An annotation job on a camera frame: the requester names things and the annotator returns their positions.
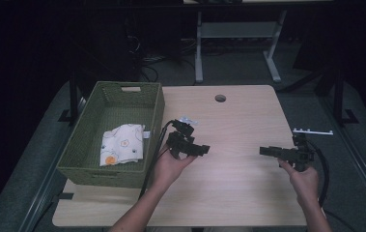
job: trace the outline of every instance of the basket handle hole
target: basket handle hole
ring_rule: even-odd
[[[92,175],[93,178],[109,178],[114,179],[117,177],[117,173],[113,173],[113,175]]]
[[[141,88],[136,86],[136,87],[122,87],[122,91],[123,92],[141,92]]]

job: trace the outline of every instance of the grommet hole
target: grommet hole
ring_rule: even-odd
[[[223,95],[217,95],[217,96],[215,96],[215,100],[217,102],[225,102],[225,101],[227,101],[227,98]]]

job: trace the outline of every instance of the table surface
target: table surface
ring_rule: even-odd
[[[163,87],[163,92],[162,125],[186,115],[199,122],[195,143],[211,148],[169,188],[150,226],[306,225],[289,176],[275,158],[259,155],[261,146],[294,147],[270,86]],[[216,95],[227,100],[217,102]],[[56,226],[110,226],[137,201],[139,189],[68,180],[64,192],[74,195],[59,201]]]

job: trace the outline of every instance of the green basket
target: green basket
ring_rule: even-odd
[[[77,185],[141,188],[161,132],[164,96],[159,83],[100,81],[87,100],[57,169]],[[102,136],[123,124],[145,125],[143,159],[99,166]]]

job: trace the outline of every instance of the table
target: table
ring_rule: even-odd
[[[251,3],[301,3],[301,2],[325,2],[332,0],[242,0],[243,4]],[[184,0],[185,4],[195,4],[195,1]],[[285,20],[286,10],[283,10],[275,21],[263,22],[203,22],[202,13],[198,12],[197,20],[197,47],[195,54],[195,81],[202,83],[203,65],[201,57],[202,38],[272,38],[268,50],[265,50],[264,58],[267,62],[270,75],[274,82],[281,82],[281,77],[273,61],[273,53],[279,41],[282,25]]]
[[[276,159],[259,155],[260,146],[294,147],[270,86],[163,87],[163,92],[163,125],[186,115],[199,122],[195,143],[211,148],[169,188],[149,226],[306,225],[286,172]],[[226,101],[216,101],[217,95]],[[139,191],[67,181],[64,192],[73,197],[59,201],[53,223],[110,226],[137,201]]]

